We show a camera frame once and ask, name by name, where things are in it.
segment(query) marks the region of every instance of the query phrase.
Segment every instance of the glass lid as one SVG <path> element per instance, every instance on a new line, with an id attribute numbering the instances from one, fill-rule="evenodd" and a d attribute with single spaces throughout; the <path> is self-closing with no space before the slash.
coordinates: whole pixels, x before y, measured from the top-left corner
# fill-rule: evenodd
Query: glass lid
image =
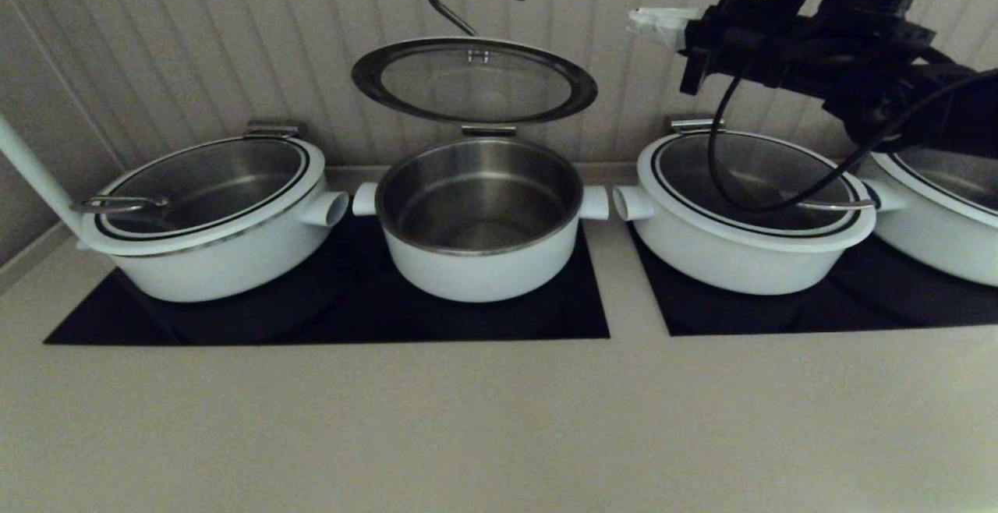
<path id="1" fill-rule="evenodd" d="M 912 148 L 891 157 L 916 178 L 985 211 L 998 211 L 998 161 L 934 148 Z"/>
<path id="2" fill-rule="evenodd" d="M 857 211 L 818 211 L 791 205 L 779 211 L 743 211 L 717 191 L 708 166 L 709 133 L 689 133 L 659 147 L 653 169 L 660 185 L 693 211 L 729 225 L 781 236 L 830 235 Z M 751 133 L 717 134 L 717 169 L 724 190 L 743 207 L 768 207 L 808 189 L 831 166 L 806 150 Z M 811 201 L 848 203 L 855 191 L 840 178 Z"/>
<path id="3" fill-rule="evenodd" d="M 549 122 L 596 100 L 595 80 L 573 62 L 481 37 L 390 44 L 353 66 L 353 83 L 389 108 L 440 122 Z"/>
<path id="4" fill-rule="evenodd" d="M 104 214 L 118 239 L 163 239 L 232 221 L 270 203 L 301 176 L 306 153 L 287 140 L 240 139 L 184 150 L 138 171 L 112 196 L 167 198 L 163 207 Z"/>

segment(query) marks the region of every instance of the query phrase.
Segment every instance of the robotic arm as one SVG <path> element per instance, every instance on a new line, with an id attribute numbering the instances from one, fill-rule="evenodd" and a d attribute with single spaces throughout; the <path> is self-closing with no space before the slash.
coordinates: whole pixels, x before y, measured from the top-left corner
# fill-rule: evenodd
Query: robotic arm
<path id="1" fill-rule="evenodd" d="M 998 75 L 934 50 L 934 31 L 904 19 L 912 0 L 822 0 L 810 18 L 798 14 L 803 2 L 720 0 L 690 19 L 680 90 L 698 93 L 712 73 L 738 76 L 822 98 L 860 147 L 998 158 Z"/>

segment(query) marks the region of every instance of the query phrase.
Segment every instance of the white pot handle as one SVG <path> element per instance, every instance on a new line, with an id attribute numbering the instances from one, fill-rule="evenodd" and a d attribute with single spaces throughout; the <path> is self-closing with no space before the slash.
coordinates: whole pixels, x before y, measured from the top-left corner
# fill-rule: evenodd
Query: white pot handle
<path id="1" fill-rule="evenodd" d="M 879 179 L 863 179 L 862 182 L 870 197 L 876 201 L 876 212 L 901 210 L 907 204 L 897 189 Z"/>
<path id="2" fill-rule="evenodd" d="M 350 197 L 345 191 L 324 191 L 302 207 L 299 220 L 309 225 L 335 226 L 349 204 Z"/>
<path id="3" fill-rule="evenodd" d="M 49 169 L 36 157 L 15 132 L 14 127 L 0 115 L 0 153 L 6 154 L 14 168 L 24 176 L 26 182 L 38 193 L 38 196 L 59 215 L 59 218 L 69 226 L 74 235 L 83 237 L 83 215 L 70 210 L 73 204 L 63 186 L 54 178 Z"/>
<path id="4" fill-rule="evenodd" d="M 374 207 L 374 194 L 377 193 L 377 183 L 364 182 L 357 187 L 357 193 L 353 194 L 353 214 L 357 217 L 370 217 L 377 214 Z"/>
<path id="5" fill-rule="evenodd" d="M 655 217 L 655 200 L 642 187 L 614 187 L 614 208 L 623 221 L 641 221 Z"/>
<path id="6" fill-rule="evenodd" d="M 606 221 L 610 218 L 610 198 L 607 197 L 606 187 L 583 187 L 579 218 L 591 218 L 596 219 L 596 221 Z"/>

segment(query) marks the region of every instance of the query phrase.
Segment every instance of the metal hinge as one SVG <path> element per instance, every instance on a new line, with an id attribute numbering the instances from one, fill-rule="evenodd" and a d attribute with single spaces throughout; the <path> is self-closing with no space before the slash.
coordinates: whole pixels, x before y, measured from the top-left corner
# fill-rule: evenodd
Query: metal hinge
<path id="1" fill-rule="evenodd" d="M 666 117 L 666 134 L 709 132 L 713 125 L 711 114 L 683 114 Z M 724 130 L 724 118 L 720 119 L 717 130 Z"/>
<path id="2" fill-rule="evenodd" d="M 514 126 L 461 126 L 464 136 L 516 136 Z"/>
<path id="3" fill-rule="evenodd" d="M 242 136 L 272 136 L 277 139 L 304 139 L 309 126 L 288 119 L 253 119 Z"/>

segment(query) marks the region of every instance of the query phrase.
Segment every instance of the stainless steel rim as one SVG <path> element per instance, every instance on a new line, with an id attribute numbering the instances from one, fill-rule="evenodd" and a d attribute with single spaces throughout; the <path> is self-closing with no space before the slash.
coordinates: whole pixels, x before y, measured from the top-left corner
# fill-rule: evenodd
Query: stainless steel rim
<path id="1" fill-rule="evenodd" d="M 477 143 L 477 141 L 491 141 L 491 143 L 513 144 L 513 146 L 517 147 L 530 148 L 530 150 L 538 151 L 538 153 L 544 154 L 546 155 L 546 157 L 552 158 L 553 161 L 556 161 L 558 162 L 558 164 L 563 165 L 564 168 L 566 168 L 567 171 L 569 171 L 569 175 L 571 176 L 573 182 L 573 187 L 577 191 L 572 206 L 568 208 L 568 210 L 564 213 L 564 217 L 559 222 L 557 222 L 555 225 L 550 226 L 542 235 L 532 237 L 531 239 L 526 240 L 526 242 L 521 242 L 519 244 L 516 244 L 516 246 L 502 247 L 502 249 L 489 249 L 489 250 L 447 249 L 447 247 L 434 246 L 433 244 L 418 242 L 418 240 L 411 239 L 411 237 L 409 237 L 404 232 L 402 232 L 402 230 L 397 228 L 394 222 L 390 221 L 390 219 L 385 217 L 384 196 L 385 196 L 386 187 L 390 185 L 391 180 L 396 175 L 398 175 L 398 173 L 401 172 L 406 165 L 409 165 L 411 164 L 411 162 L 416 161 L 417 158 L 425 157 L 425 155 L 435 153 L 435 151 L 438 150 L 443 150 L 443 148 L 449 148 L 457 143 L 469 143 L 469 141 L 472 141 L 472 143 Z M 578 217 L 579 210 L 582 207 L 582 194 L 583 194 L 582 180 L 579 178 L 579 174 L 574 168 L 574 166 L 571 165 L 569 161 L 566 161 L 566 159 L 561 157 L 560 154 L 557 154 L 555 153 L 555 151 L 550 150 L 550 148 L 541 147 L 539 146 L 539 144 L 528 143 L 528 141 L 524 140 L 509 139 L 509 137 L 481 137 L 481 139 L 449 140 L 447 141 L 447 143 L 434 144 L 434 146 L 423 148 L 423 150 L 418 150 L 416 153 L 409 155 L 409 157 L 404 159 L 404 161 L 400 161 L 398 164 L 393 165 L 392 168 L 389 168 L 388 172 L 386 172 L 385 175 L 382 176 L 380 182 L 378 182 L 377 192 L 375 193 L 374 197 L 374 208 L 375 211 L 377 212 L 378 221 L 381 223 L 382 228 L 384 228 L 386 232 L 390 233 L 390 235 L 396 237 L 396 239 L 399 239 L 402 242 L 409 244 L 409 246 L 415 247 L 415 249 L 428 251 L 428 253 L 455 255 L 456 257 L 485 257 L 486 255 L 514 253 L 515 251 L 526 249 L 526 247 L 535 246 L 535 244 L 545 242 L 545 240 L 556 235 L 562 229 L 566 228 L 566 226 L 570 225 L 570 223 Z"/>

